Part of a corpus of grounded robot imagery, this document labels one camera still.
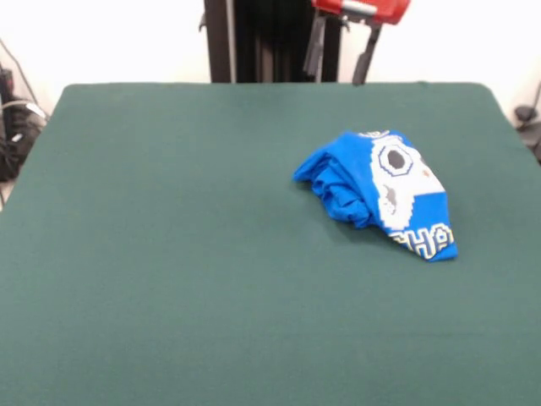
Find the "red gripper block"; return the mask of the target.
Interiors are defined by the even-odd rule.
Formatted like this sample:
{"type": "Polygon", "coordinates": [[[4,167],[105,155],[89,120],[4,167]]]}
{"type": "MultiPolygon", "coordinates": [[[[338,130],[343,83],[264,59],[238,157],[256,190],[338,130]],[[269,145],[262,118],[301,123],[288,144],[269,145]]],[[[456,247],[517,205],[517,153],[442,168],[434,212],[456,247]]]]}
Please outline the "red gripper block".
{"type": "MultiPolygon", "coordinates": [[[[326,13],[347,16],[351,21],[373,20],[367,45],[358,57],[352,83],[364,85],[380,37],[382,25],[397,25],[410,5],[410,0],[314,0],[312,5],[326,13]]],[[[308,77],[320,77],[324,52],[325,18],[314,16],[304,59],[303,71],[308,77]]]]}

